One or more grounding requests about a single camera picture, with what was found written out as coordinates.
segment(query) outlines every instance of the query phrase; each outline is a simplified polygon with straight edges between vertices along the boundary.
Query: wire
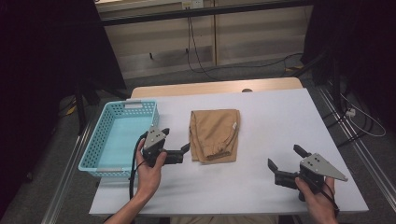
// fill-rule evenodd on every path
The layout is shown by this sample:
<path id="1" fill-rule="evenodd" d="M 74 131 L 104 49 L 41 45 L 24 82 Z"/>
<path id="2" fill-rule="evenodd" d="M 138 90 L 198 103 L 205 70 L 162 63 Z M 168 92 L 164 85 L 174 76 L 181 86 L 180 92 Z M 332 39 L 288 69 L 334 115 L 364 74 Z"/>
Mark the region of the wire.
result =
<path id="1" fill-rule="evenodd" d="M 214 70 L 220 70 L 220 69 L 229 69 L 229 68 L 261 68 L 261 67 L 271 66 L 271 65 L 275 65 L 275 64 L 277 64 L 277 63 L 285 62 L 288 58 L 291 58 L 292 56 L 303 55 L 302 53 L 294 53 L 294 54 L 288 55 L 288 56 L 286 56 L 284 59 L 279 60 L 279 61 L 276 61 L 276 62 L 274 62 L 274 63 L 267 63 L 267 64 L 261 64 L 261 65 L 233 65 L 233 66 L 222 66 L 222 67 L 214 67 L 214 68 L 204 69 L 204 68 L 202 67 L 202 65 L 201 65 L 201 61 L 200 61 L 199 56 L 198 56 L 198 53 L 197 53 L 197 48 L 196 48 L 196 45 L 195 45 L 194 32 L 193 32 L 193 27 L 192 27 L 192 20 L 191 20 L 190 17 L 188 17 L 188 21 L 189 21 L 189 48 L 188 48 L 188 51 L 187 51 L 187 61 L 188 61 L 188 63 L 189 63 L 190 70 L 191 70 L 192 72 L 194 72 L 194 73 L 205 73 L 208 77 L 210 77 L 210 78 L 212 78 L 212 79 L 215 79 L 215 80 L 217 80 L 217 81 L 223 81 L 223 80 L 220 80 L 220 79 L 211 77 L 211 76 L 208 74 L 208 72 L 211 72 L 211 71 L 214 71 Z M 193 44 L 194 44 L 194 49 L 195 49 L 196 57 L 197 57 L 198 63 L 199 63 L 199 65 L 200 65 L 202 71 L 194 70 L 194 69 L 191 67 L 191 62 L 190 62 L 191 38 L 192 38 L 192 41 L 193 41 Z"/>
<path id="2" fill-rule="evenodd" d="M 286 73 L 286 60 L 283 60 L 283 73 L 282 75 L 280 75 L 280 77 L 285 76 L 285 73 Z"/>
<path id="3" fill-rule="evenodd" d="M 364 117 L 364 125 L 363 125 L 363 129 L 366 127 L 366 122 L 367 122 L 367 117 Z M 369 128 L 369 132 L 373 129 L 373 123 L 370 123 L 370 128 Z M 337 145 L 337 147 L 342 147 L 348 143 L 351 143 L 355 140 L 358 140 L 359 138 L 363 137 L 364 135 L 366 135 L 366 133 L 363 133 L 362 131 L 358 131 L 354 136 L 348 138 L 345 142 Z"/>
<path id="4" fill-rule="evenodd" d="M 143 133 L 140 135 L 139 139 L 136 141 L 136 144 L 134 146 L 134 151 L 133 151 L 133 156 L 132 156 L 132 166 L 131 166 L 131 176 L 129 177 L 129 199 L 132 199 L 134 197 L 134 176 L 136 174 L 137 168 L 143 164 L 143 162 L 140 162 L 140 164 L 134 168 L 135 162 L 136 162 L 136 153 L 137 153 L 137 148 L 139 146 L 140 141 L 143 138 L 146 138 L 148 136 L 148 132 Z"/>
<path id="5" fill-rule="evenodd" d="M 336 120 L 335 122 L 333 122 L 333 123 L 327 125 L 326 128 L 331 128 L 331 127 L 334 126 L 336 123 L 340 122 L 340 121 L 346 116 L 346 113 L 347 113 L 347 110 L 345 110 L 345 111 L 343 112 L 343 115 L 342 115 L 338 120 Z"/>
<path id="6" fill-rule="evenodd" d="M 137 169 L 139 169 L 139 166 L 141 166 L 143 163 L 145 163 L 146 161 L 142 161 L 140 162 L 137 166 L 136 169 L 134 169 L 134 173 L 136 174 Z"/>
<path id="7" fill-rule="evenodd" d="M 322 119 L 326 119 L 328 118 L 330 115 L 335 114 L 336 112 L 334 110 L 332 110 L 332 112 L 330 112 L 329 114 L 325 115 L 322 117 Z"/>
<path id="8" fill-rule="evenodd" d="M 216 80 L 216 81 L 224 81 L 224 80 L 221 80 L 221 79 L 218 79 L 218 78 L 215 78 L 215 77 L 210 76 L 210 75 L 205 71 L 205 69 L 202 67 L 202 65 L 201 65 L 201 60 L 199 59 L 199 56 L 198 56 L 197 47 L 196 47 L 196 45 L 195 45 L 195 38 L 194 38 L 194 31 L 193 31 L 193 28 L 192 28 L 191 17 L 188 17 L 187 19 L 188 19 L 188 21 L 189 21 L 189 51 L 187 52 L 187 55 L 188 55 L 187 58 L 188 58 L 188 60 L 189 60 L 189 67 L 190 67 L 190 69 L 194 72 L 194 70 L 191 68 L 191 65 L 190 65 L 190 56 L 189 56 L 189 55 L 190 55 L 190 28 L 191 28 L 191 36 L 192 36 L 192 41 L 193 41 L 193 43 L 194 43 L 195 55 L 197 56 L 198 64 L 199 64 L 199 66 L 201 67 L 202 71 L 205 73 L 205 75 L 206 75 L 207 77 L 210 77 L 210 78 L 212 78 L 212 79 L 214 79 L 214 80 Z"/>
<path id="9" fill-rule="evenodd" d="M 340 212 L 340 209 L 337 205 L 337 203 L 335 203 L 335 199 L 334 199 L 334 194 L 332 192 L 332 189 L 330 188 L 329 185 L 326 184 L 326 182 L 324 182 L 325 186 L 327 186 L 327 188 L 329 188 L 330 193 L 332 194 L 332 197 L 329 196 L 329 194 L 327 194 L 323 188 L 320 188 L 317 184 L 315 184 L 314 181 L 312 181 L 310 178 L 308 178 L 306 175 L 300 175 L 300 177 L 305 181 L 305 182 L 309 182 L 309 184 L 311 186 L 314 186 L 315 189 L 317 189 L 327 200 L 329 200 L 330 203 L 332 203 L 332 207 L 334 209 L 334 214 L 337 217 L 338 213 Z"/>
<path id="10" fill-rule="evenodd" d="M 349 102 L 349 100 L 343 95 L 341 94 L 341 96 L 347 101 Z M 381 129 L 384 131 L 382 134 L 373 134 L 373 133 L 369 133 L 365 130 L 363 130 L 361 127 L 359 127 L 353 120 L 352 118 L 349 116 L 349 120 L 350 122 L 355 125 L 358 129 L 360 129 L 362 132 L 370 134 L 373 137 L 382 137 L 385 136 L 385 134 L 387 134 L 387 130 L 378 122 L 376 121 L 376 119 L 374 119 L 373 117 L 371 117 L 370 115 L 366 114 L 364 111 L 360 110 L 357 106 L 353 105 L 352 103 L 349 102 L 349 104 L 354 107 L 355 109 L 359 110 L 363 115 L 365 115 L 366 117 L 368 117 L 369 119 L 371 119 L 372 121 L 374 121 L 379 127 L 381 127 Z"/>

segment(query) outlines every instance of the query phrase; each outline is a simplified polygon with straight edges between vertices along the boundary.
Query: wrist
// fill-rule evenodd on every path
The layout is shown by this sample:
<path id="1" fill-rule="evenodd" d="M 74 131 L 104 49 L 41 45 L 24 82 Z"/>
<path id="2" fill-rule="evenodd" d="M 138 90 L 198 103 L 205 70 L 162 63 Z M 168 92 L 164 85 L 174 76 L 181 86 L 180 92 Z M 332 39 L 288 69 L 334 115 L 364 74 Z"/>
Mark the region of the wrist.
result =
<path id="1" fill-rule="evenodd" d="M 141 203 L 146 204 L 152 197 L 153 194 L 144 190 L 138 190 L 134 198 Z"/>

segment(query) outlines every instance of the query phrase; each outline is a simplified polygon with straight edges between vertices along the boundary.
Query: black cable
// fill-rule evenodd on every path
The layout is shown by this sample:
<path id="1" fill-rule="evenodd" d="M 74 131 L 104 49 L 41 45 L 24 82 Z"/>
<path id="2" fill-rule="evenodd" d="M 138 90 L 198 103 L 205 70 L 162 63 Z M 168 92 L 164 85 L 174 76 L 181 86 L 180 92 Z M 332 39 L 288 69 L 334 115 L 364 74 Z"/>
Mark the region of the black cable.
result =
<path id="1" fill-rule="evenodd" d="M 363 110 L 363 105 L 362 105 L 362 103 L 361 103 L 361 100 L 360 100 L 360 98 L 359 98 L 359 96 L 356 96 L 356 100 L 358 101 L 358 104 L 361 106 L 361 110 Z M 374 122 L 370 119 L 370 126 L 369 126 L 369 130 L 368 131 L 366 131 L 367 133 L 369 133 L 372 129 L 373 129 L 373 127 L 374 127 Z M 363 126 L 362 126 L 362 129 L 363 130 L 365 130 L 365 128 L 366 128 L 366 124 L 367 124 L 367 116 L 364 116 L 364 123 L 363 123 Z M 354 135 L 352 135 L 350 138 L 348 138 L 346 141 L 344 141 L 343 143 L 340 143 L 340 144 L 338 144 L 337 145 L 337 147 L 343 147 L 343 146 L 345 146 L 345 145 L 347 145 L 347 144 L 349 144 L 349 143 L 351 143 L 351 142 L 353 142 L 353 141 L 355 141 L 355 140 L 358 140 L 359 138 L 361 138 L 361 137 L 363 137 L 364 135 L 366 135 L 367 133 L 366 132 L 363 132 L 362 130 L 359 130 L 357 133 L 355 133 Z"/>
<path id="2" fill-rule="evenodd" d="M 323 116 L 323 117 L 321 117 L 322 119 L 326 119 L 326 118 L 328 118 L 330 115 L 332 115 L 332 114 L 334 114 L 335 113 L 335 111 L 332 111 L 332 112 L 330 112 L 329 114 L 327 114 L 327 115 L 325 115 L 325 116 Z"/>
<path id="3" fill-rule="evenodd" d="M 215 78 L 215 77 L 210 76 L 210 75 L 205 71 L 205 69 L 202 67 L 202 65 L 201 65 L 201 60 L 199 59 L 199 56 L 198 56 L 197 47 L 196 47 L 196 45 L 195 45 L 195 38 L 194 38 L 194 31 L 193 31 L 193 28 L 192 28 L 192 21 L 191 21 L 191 18 L 190 18 L 190 17 L 188 17 L 187 19 L 188 19 L 188 21 L 189 21 L 189 30 L 190 30 L 190 26 L 191 26 L 192 42 L 194 43 L 195 55 L 197 56 L 197 60 L 198 60 L 199 66 L 201 67 L 202 71 L 205 73 L 205 75 L 206 75 L 207 77 L 212 78 L 212 79 L 214 79 L 214 80 L 216 80 L 216 81 L 224 81 L 224 80 L 221 80 L 221 79 L 218 79 L 218 78 Z M 187 55 L 188 55 L 188 59 L 189 59 L 189 55 L 190 55 L 190 31 L 189 31 L 189 51 L 188 51 L 187 53 L 188 53 Z"/>
<path id="4" fill-rule="evenodd" d="M 327 200 L 329 200 L 330 203 L 332 203 L 332 207 L 333 207 L 333 209 L 334 209 L 335 217 L 337 217 L 337 216 L 338 216 L 338 213 L 340 212 L 340 209 L 338 208 L 337 203 L 335 203 L 334 193 L 332 192 L 332 189 L 330 188 L 330 186 L 327 185 L 326 183 L 324 183 L 325 186 L 327 186 L 327 188 L 329 188 L 330 193 L 332 194 L 332 197 L 330 197 L 329 194 L 327 194 L 327 193 L 323 190 L 323 188 L 320 188 L 317 184 L 315 184 L 314 181 L 312 181 L 312 180 L 311 180 L 310 178 L 308 178 L 307 176 L 301 175 L 301 174 L 300 174 L 300 177 L 303 179 L 303 181 L 309 182 L 308 184 L 309 184 L 310 186 L 314 186 L 315 189 L 317 189 Z"/>
<path id="5" fill-rule="evenodd" d="M 199 56 L 198 56 L 198 53 L 197 53 L 197 48 L 196 48 L 196 45 L 195 45 L 195 38 L 194 38 L 194 32 L 193 32 L 193 27 L 192 27 L 191 18 L 188 17 L 187 19 L 188 19 L 188 22 L 189 22 L 189 48 L 188 48 L 188 51 L 187 51 L 187 61 L 188 61 L 188 63 L 189 63 L 189 68 L 190 68 L 190 70 L 191 70 L 192 72 L 194 72 L 194 73 L 205 73 L 208 77 L 210 77 L 210 78 L 212 78 L 212 79 L 215 79 L 215 80 L 217 80 L 217 81 L 223 81 L 223 80 L 219 80 L 219 79 L 217 79 L 217 78 L 211 77 L 211 76 L 208 74 L 208 72 L 211 72 L 211 71 L 214 71 L 214 70 L 219 70 L 219 69 L 228 69 L 228 68 L 261 68 L 261 67 L 271 66 L 271 65 L 274 65 L 274 64 L 277 64 L 277 63 L 285 62 L 288 58 L 290 58 L 290 57 L 292 57 L 292 56 L 302 55 L 302 53 L 294 53 L 294 54 L 291 54 L 291 55 L 286 56 L 286 57 L 285 57 L 284 59 L 282 59 L 282 60 L 276 61 L 276 62 L 274 62 L 274 63 L 268 63 L 268 64 L 262 64 L 262 65 L 233 65 L 233 66 L 214 67 L 214 68 L 210 68 L 210 69 L 206 69 L 206 70 L 205 70 L 205 69 L 202 67 L 202 65 L 201 65 L 201 61 L 200 61 Z M 202 71 L 194 70 L 194 69 L 191 67 L 191 62 L 190 62 L 190 45 L 191 45 L 191 37 L 192 37 L 192 41 L 193 41 L 193 44 L 194 44 L 195 54 L 196 54 L 198 63 L 200 64 L 200 67 L 201 67 L 201 70 L 202 70 Z"/>
<path id="6" fill-rule="evenodd" d="M 333 123 L 327 125 L 326 128 L 329 129 L 329 128 L 331 128 L 332 126 L 334 126 L 335 124 L 337 124 L 338 122 L 340 122 L 342 119 L 344 119 L 344 117 L 346 116 L 346 113 L 347 113 L 347 109 L 344 110 L 343 115 L 342 115 L 338 120 L 336 120 L 335 122 L 333 122 Z"/>
<path id="7" fill-rule="evenodd" d="M 143 164 L 143 163 L 145 163 L 146 161 L 142 161 L 142 162 L 140 162 L 137 166 L 136 166 L 136 169 L 134 169 L 134 173 L 136 174 L 136 171 L 137 171 L 137 169 L 139 169 L 139 167 Z"/>
<path id="8" fill-rule="evenodd" d="M 131 176 L 129 177 L 129 199 L 132 199 L 134 197 L 134 176 L 136 174 L 137 168 L 134 168 L 135 161 L 136 161 L 136 152 L 137 152 L 137 147 L 139 146 L 139 143 L 142 139 L 146 138 L 148 136 L 149 132 L 145 132 L 142 135 L 140 135 L 139 139 L 136 142 L 136 145 L 134 146 L 134 152 L 132 156 L 132 168 L 131 168 Z"/>
<path id="9" fill-rule="evenodd" d="M 283 60 L 283 73 L 282 75 L 280 75 L 280 77 L 285 76 L 285 74 L 286 74 L 286 60 Z"/>

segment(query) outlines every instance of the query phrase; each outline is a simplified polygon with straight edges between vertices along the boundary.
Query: plastic basket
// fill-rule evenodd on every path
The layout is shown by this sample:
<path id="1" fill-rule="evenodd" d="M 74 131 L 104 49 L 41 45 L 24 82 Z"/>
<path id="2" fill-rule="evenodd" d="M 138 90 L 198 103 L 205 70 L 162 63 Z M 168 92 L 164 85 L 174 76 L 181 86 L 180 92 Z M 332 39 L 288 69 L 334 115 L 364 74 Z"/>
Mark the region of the plastic basket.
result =
<path id="1" fill-rule="evenodd" d="M 136 141 L 157 126 L 155 101 L 119 101 L 105 105 L 78 165 L 93 176 L 130 176 Z"/>

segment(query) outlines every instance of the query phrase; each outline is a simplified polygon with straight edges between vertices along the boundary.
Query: human hand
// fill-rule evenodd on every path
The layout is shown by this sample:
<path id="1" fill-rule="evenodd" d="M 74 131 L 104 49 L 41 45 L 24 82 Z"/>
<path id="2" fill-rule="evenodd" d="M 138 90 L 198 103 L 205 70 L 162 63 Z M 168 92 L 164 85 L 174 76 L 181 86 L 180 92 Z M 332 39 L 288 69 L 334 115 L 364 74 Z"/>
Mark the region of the human hand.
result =
<path id="1" fill-rule="evenodd" d="M 306 206 L 308 208 L 309 215 L 314 219 L 317 224 L 333 224 L 338 223 L 334 214 L 334 207 L 332 203 L 321 193 L 314 194 L 306 184 L 299 177 L 295 178 L 298 189 L 304 194 Z M 323 191 L 328 195 L 332 196 L 334 191 L 334 179 L 326 177 L 325 183 L 329 186 L 323 185 Z"/>
<path id="2" fill-rule="evenodd" d="M 145 139 L 142 139 L 139 143 L 139 146 L 137 147 L 137 152 L 136 152 L 136 164 L 137 165 L 141 164 L 141 165 L 138 166 L 137 168 L 138 185 L 137 185 L 137 192 L 135 197 L 142 196 L 145 201 L 148 201 L 160 186 L 161 168 L 165 163 L 166 152 L 160 153 L 160 155 L 157 157 L 154 167 L 151 168 L 145 162 L 145 159 L 143 158 L 143 155 L 140 152 L 144 143 L 145 143 Z"/>

